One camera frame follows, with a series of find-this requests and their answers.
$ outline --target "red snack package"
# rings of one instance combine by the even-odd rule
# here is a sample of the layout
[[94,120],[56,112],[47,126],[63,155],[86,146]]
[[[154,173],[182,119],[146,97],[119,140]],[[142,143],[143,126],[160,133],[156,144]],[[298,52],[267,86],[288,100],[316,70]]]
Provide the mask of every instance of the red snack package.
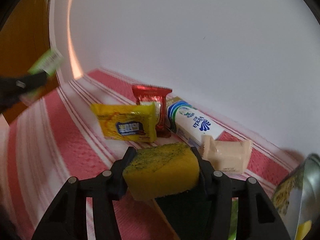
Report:
[[133,85],[132,92],[137,105],[156,105],[156,132],[158,137],[170,137],[170,131],[164,126],[166,96],[172,92],[170,88],[150,85]]

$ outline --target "yellow snack package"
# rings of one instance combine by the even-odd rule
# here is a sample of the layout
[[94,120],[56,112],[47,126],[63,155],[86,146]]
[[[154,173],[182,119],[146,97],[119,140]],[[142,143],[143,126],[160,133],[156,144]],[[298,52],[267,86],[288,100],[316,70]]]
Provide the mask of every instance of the yellow snack package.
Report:
[[92,104],[106,139],[154,142],[156,136],[156,107],[151,105],[114,106]]

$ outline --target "white wall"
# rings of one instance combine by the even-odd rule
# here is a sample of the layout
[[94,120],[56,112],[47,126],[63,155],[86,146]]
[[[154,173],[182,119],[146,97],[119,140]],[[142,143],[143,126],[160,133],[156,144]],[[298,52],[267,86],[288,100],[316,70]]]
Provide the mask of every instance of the white wall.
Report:
[[[66,0],[54,14],[68,57]],[[171,87],[279,147],[320,152],[320,26],[303,0],[73,0],[70,31],[85,72]]]

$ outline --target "brown wooden panel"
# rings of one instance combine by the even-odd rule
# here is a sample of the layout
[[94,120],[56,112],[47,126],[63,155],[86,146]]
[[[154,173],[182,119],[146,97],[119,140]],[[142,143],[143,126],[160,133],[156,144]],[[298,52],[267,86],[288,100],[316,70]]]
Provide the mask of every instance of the brown wooden panel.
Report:
[[[0,31],[0,75],[17,77],[27,73],[33,63],[50,48],[49,0],[20,0]],[[43,93],[58,86],[54,76]],[[19,103],[7,110],[4,117],[12,122],[27,107]]]

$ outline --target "beige wrapper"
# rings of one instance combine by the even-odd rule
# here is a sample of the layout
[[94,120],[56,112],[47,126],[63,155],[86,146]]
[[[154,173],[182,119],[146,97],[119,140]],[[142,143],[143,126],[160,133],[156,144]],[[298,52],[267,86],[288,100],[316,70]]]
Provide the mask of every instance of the beige wrapper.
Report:
[[204,160],[211,163],[218,171],[241,174],[247,168],[252,152],[252,141],[242,142],[215,141],[211,136],[204,136]]

